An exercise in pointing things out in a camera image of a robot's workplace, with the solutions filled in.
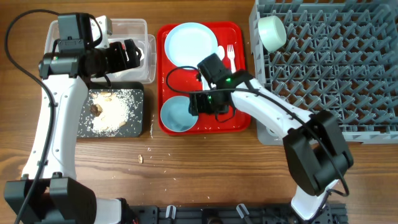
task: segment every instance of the white cup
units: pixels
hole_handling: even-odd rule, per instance
[[[259,33],[262,44],[269,52],[278,50],[286,43],[285,26],[277,16],[259,19]]]

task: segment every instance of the white fork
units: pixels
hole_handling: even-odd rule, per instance
[[[228,45],[226,56],[229,58],[231,61],[231,72],[235,73],[236,72],[236,67],[235,67],[235,51],[234,51],[234,46],[232,44]]]

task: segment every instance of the transparent container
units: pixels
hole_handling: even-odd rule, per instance
[[[122,44],[126,39],[132,39],[140,48],[142,57],[140,66],[121,72],[109,73],[112,82],[141,82],[152,83],[156,74],[156,42],[153,35],[148,35],[147,22],[143,19],[111,19],[113,34],[108,35],[110,43],[120,41]],[[54,40],[59,38],[58,21],[50,24],[47,40],[45,41],[44,53],[52,51]],[[93,82],[105,82],[104,78],[92,79]]]

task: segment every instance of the blue bowl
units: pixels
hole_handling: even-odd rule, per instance
[[[162,106],[160,118],[164,126],[174,132],[184,132],[191,129],[198,121],[198,116],[189,112],[189,98],[175,96],[168,99]]]

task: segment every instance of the wooden table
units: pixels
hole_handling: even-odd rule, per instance
[[[249,45],[249,14],[254,0],[131,1],[2,0],[0,42],[18,14],[45,8],[58,12],[89,12],[110,18],[142,18],[148,33],[165,24],[233,21],[242,28],[246,61],[254,70]],[[48,28],[55,16],[36,14],[18,22],[9,45],[14,58],[33,74],[44,51]],[[146,85],[145,132],[131,139],[79,139],[76,145],[78,180],[98,197],[124,197],[131,205],[211,206],[287,203],[295,193],[284,149],[263,146],[256,125],[233,134],[172,137],[164,134],[156,116],[156,83]],[[16,180],[27,162],[40,110],[40,87],[18,71],[0,52],[0,192]],[[153,139],[149,128],[154,124]],[[355,165],[346,174],[351,195],[333,196],[347,203],[351,223],[398,222],[398,146],[352,144]],[[137,156],[144,156],[139,164]],[[0,200],[1,223],[16,215]]]

